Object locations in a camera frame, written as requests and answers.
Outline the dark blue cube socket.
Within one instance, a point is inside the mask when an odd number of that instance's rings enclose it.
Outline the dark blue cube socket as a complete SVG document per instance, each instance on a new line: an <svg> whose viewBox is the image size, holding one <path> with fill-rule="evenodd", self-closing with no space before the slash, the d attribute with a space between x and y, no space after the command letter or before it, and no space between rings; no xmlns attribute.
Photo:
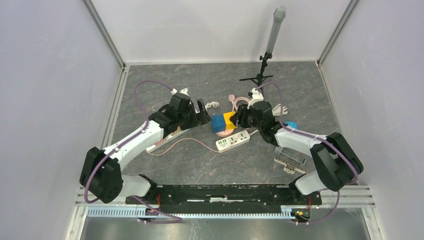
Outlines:
<svg viewBox="0 0 424 240"><path fill-rule="evenodd" d="M211 117L211 127L214 133L224 132L226 130L226 121L223 114L214 115Z"/></svg>

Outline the yellow cube socket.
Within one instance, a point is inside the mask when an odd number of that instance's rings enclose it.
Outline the yellow cube socket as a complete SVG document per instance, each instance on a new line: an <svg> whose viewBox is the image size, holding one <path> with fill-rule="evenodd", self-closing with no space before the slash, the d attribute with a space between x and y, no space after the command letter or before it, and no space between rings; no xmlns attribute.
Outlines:
<svg viewBox="0 0 424 240"><path fill-rule="evenodd" d="M229 131L229 130L233 130L236 129L237 126L235 123L233 123L233 121L231 120L231 118L236 114L236 111L231 111L231 112L226 112L223 114L223 118L224 118L224 122L225 122L225 130Z"/></svg>

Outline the light blue cube adapter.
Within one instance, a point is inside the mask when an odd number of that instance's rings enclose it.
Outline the light blue cube adapter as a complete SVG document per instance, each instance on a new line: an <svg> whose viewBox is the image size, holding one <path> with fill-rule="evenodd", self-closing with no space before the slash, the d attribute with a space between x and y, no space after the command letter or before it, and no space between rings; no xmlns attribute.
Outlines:
<svg viewBox="0 0 424 240"><path fill-rule="evenodd" d="M287 126L289 126L290 128L293 128L293 129L297 129L298 128L298 125L295 122L293 122L293 121L286 121L285 124Z"/></svg>

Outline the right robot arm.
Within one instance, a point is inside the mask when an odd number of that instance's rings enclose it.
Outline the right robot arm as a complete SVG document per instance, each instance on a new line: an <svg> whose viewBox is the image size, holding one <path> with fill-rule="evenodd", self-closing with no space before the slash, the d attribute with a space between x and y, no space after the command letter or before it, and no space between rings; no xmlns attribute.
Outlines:
<svg viewBox="0 0 424 240"><path fill-rule="evenodd" d="M315 171L293 181L289 199L302 204L309 194L320 190L339 191L358 181L364 166L344 136L338 132L330 135L312 134L278 121L271 104L258 101L253 105L241 104L230 121L240 128L255 128L262 139L276 147L288 148L312 158Z"/></svg>

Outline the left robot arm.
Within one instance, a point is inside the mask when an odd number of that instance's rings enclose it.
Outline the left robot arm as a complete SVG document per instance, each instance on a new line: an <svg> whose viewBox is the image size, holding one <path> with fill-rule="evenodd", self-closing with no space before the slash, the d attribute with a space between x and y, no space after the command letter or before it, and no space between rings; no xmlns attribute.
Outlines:
<svg viewBox="0 0 424 240"><path fill-rule="evenodd" d="M187 130L209 123L209 116L202 99L195 108L191 97L177 92L170 102L152 113L147 121L120 141L100 149L91 148L85 157L79 183L84 187L84 200L90 203L88 193L95 200L108 204L117 197L137 196L145 204L153 203L157 190L143 176L130 176L123 169L140 153L166 138L177 129Z"/></svg>

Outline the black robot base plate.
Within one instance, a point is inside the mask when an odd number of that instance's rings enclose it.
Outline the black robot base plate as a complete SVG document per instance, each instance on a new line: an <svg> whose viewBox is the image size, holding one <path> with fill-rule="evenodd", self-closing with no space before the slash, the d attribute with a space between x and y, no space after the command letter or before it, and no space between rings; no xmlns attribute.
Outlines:
<svg viewBox="0 0 424 240"><path fill-rule="evenodd" d="M141 199L168 214L276 214L281 206L322 204L319 192L302 195L286 184L164 184Z"/></svg>

